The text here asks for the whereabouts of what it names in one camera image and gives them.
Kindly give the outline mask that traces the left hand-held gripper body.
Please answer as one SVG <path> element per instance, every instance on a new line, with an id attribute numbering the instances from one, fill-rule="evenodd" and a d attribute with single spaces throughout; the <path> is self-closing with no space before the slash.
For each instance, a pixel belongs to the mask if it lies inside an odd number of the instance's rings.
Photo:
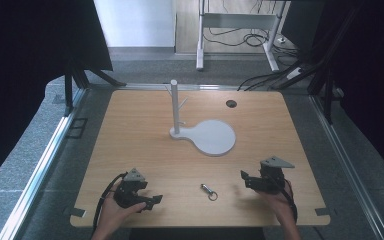
<path id="1" fill-rule="evenodd" d="M 117 186 L 113 198 L 122 208 L 146 202 L 147 198 L 139 196 L 138 191 L 145 189 L 147 184 L 145 177 L 136 168 L 133 168 L 122 175 L 121 183 Z"/>

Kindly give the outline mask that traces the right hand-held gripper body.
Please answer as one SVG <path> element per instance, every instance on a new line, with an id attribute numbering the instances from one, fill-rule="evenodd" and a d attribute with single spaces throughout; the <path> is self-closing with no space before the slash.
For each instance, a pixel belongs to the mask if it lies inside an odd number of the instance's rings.
<path id="1" fill-rule="evenodd" d="M 269 194 L 279 193 L 285 187 L 284 168 L 294 168 L 294 165 L 277 156 L 261 160 L 260 177 L 253 177 L 250 187 Z"/>

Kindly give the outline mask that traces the person's right hand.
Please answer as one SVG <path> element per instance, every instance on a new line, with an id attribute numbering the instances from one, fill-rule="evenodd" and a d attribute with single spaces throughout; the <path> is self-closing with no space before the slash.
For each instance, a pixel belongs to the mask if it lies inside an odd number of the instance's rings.
<path id="1" fill-rule="evenodd" d="M 293 200 L 293 191 L 288 180 L 285 181 L 284 190 L 276 195 L 261 191 L 258 191 L 258 194 L 266 201 L 282 227 L 296 225 L 294 211 L 289 202 Z"/>

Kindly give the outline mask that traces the person's left hand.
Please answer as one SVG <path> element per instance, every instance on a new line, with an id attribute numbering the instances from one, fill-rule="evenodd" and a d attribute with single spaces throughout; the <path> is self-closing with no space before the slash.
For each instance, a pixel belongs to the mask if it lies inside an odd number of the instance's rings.
<path id="1" fill-rule="evenodd" d="M 146 203 L 141 202 L 128 208 L 122 208 L 116 203 L 114 192 L 110 191 L 104 198 L 95 235 L 100 235 L 102 238 L 111 235 L 130 215 L 140 212 L 145 207 Z"/>

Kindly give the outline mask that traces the white peg stand round base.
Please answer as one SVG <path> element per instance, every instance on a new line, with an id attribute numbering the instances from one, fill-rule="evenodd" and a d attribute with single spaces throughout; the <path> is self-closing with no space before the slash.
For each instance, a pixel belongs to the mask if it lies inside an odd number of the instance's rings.
<path id="1" fill-rule="evenodd" d="M 186 103 L 184 99 L 179 102 L 178 82 L 170 81 L 168 92 L 172 101 L 173 127 L 169 130 L 170 136 L 175 140 L 191 142 L 198 151 L 213 157 L 227 154 L 236 143 L 236 133 L 226 122 L 217 119 L 209 119 L 199 122 L 193 127 L 182 127 L 180 109 Z"/>

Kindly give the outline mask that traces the black stand legs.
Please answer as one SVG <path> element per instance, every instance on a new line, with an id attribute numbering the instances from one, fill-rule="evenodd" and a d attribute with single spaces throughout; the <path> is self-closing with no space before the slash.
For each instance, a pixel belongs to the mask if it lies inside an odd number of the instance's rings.
<path id="1" fill-rule="evenodd" d="M 317 95 L 323 92 L 322 97 L 322 113 L 325 120 L 331 124 L 331 104 L 333 99 L 333 79 L 331 74 L 330 63 L 333 54 L 327 53 L 320 61 L 316 74 L 307 88 L 310 95 Z"/>

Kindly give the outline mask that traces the white power strip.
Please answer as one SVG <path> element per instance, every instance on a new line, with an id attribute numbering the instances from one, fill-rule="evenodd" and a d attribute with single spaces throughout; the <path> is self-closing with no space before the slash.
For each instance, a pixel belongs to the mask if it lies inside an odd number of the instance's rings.
<path id="1" fill-rule="evenodd" d="M 293 71 L 291 71 L 288 75 L 287 75 L 287 79 L 290 80 L 298 75 L 300 75 L 302 72 L 302 68 L 300 67 L 297 67 L 295 68 Z"/>

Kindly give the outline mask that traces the black tripod stand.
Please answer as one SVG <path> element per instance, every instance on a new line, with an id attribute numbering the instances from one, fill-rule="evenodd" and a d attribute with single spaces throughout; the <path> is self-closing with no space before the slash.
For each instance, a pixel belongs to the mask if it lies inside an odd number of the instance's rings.
<path id="1" fill-rule="evenodd" d="M 106 81 L 112 86 L 115 87 L 124 87 L 126 83 L 116 80 L 111 77 L 103 70 L 87 66 L 76 60 L 69 60 L 66 65 L 65 75 L 64 75 L 64 90 L 65 90 L 65 116 L 69 116 L 74 109 L 74 99 L 73 99 L 73 86 L 75 83 L 79 89 L 87 89 L 90 85 L 90 82 L 86 76 L 85 71 L 91 71 L 93 74 Z"/>

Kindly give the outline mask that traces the black curtain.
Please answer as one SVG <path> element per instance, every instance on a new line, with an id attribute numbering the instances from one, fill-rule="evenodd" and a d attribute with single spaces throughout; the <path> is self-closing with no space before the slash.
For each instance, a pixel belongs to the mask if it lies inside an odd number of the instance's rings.
<path id="1" fill-rule="evenodd" d="M 384 159 L 384 0 L 325 0 L 325 25 L 358 9 L 332 60 L 342 107 Z"/>
<path id="2" fill-rule="evenodd" d="M 73 66 L 112 68 L 94 0 L 0 0 L 0 166 Z"/>

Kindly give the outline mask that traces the aluminium rail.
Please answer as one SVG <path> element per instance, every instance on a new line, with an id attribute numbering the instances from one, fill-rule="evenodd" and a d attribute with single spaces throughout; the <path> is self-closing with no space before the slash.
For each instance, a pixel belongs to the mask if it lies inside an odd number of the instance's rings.
<path id="1" fill-rule="evenodd" d="M 370 196 L 367 188 L 359 177 L 354 165 L 351 162 L 342 141 L 340 140 L 334 126 L 324 116 L 321 102 L 315 97 L 310 96 L 309 100 L 317 114 L 329 142 L 338 158 L 338 161 L 344 171 L 344 174 L 353 190 L 357 201 L 365 215 L 377 240 L 384 240 L 384 221 L 380 212 Z"/>
<path id="2" fill-rule="evenodd" d="M 86 94 L 86 90 L 77 89 L 71 100 L 74 108 L 64 113 L 58 120 L 57 125 L 53 129 L 52 135 L 43 149 L 41 156 L 31 172 L 31 175 L 25 184 L 23 190 L 19 191 L 20 195 L 11 213 L 8 215 L 5 224 L 0 232 L 0 240 L 14 240 L 21 228 L 28 212 L 35 201 L 36 195 L 49 171 L 55 156 L 61 146 L 63 139 L 69 131 L 73 122 L 74 115 L 79 109 L 79 105 Z"/>

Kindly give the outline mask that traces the white desk frame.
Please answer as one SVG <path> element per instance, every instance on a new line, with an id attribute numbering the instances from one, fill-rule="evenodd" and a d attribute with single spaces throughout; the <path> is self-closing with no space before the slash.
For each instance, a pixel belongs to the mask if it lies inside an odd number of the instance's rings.
<path id="1" fill-rule="evenodd" d="M 204 68 L 204 29 L 205 28 L 239 28 L 268 30 L 268 41 L 263 43 L 264 53 L 273 72 L 279 72 L 279 66 L 272 52 L 276 35 L 282 20 L 286 2 L 281 1 L 280 7 L 272 15 L 210 13 L 205 11 L 206 0 L 199 0 L 198 42 L 196 50 L 196 69 Z"/>

